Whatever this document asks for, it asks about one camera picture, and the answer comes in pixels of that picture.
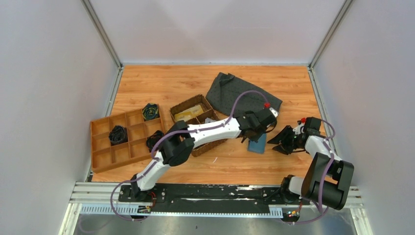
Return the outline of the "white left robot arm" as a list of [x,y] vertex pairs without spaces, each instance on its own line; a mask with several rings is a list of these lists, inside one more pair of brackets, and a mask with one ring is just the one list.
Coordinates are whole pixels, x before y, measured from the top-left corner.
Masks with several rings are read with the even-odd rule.
[[275,124],[278,115],[278,111],[270,107],[204,124],[177,122],[153,146],[148,166],[130,180],[131,196],[138,202],[145,202],[159,178],[171,167],[185,163],[193,149],[201,145],[237,138],[258,141]]

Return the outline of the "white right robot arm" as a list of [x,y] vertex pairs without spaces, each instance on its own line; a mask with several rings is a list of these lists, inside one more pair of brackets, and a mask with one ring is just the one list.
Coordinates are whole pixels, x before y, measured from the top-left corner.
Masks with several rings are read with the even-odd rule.
[[285,204],[296,200],[308,199],[341,210],[347,201],[354,165],[342,160],[329,146],[329,139],[320,132],[323,120],[306,117],[298,121],[293,128],[285,126],[280,133],[268,141],[273,150],[284,155],[306,152],[312,158],[305,177],[288,175],[283,178],[279,197]]

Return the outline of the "teal leather card holder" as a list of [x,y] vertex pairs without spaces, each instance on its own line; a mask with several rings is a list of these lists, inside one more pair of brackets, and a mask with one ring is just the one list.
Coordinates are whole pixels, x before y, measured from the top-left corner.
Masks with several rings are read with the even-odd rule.
[[257,141],[249,140],[247,150],[249,152],[263,154],[265,152],[267,134],[264,133]]

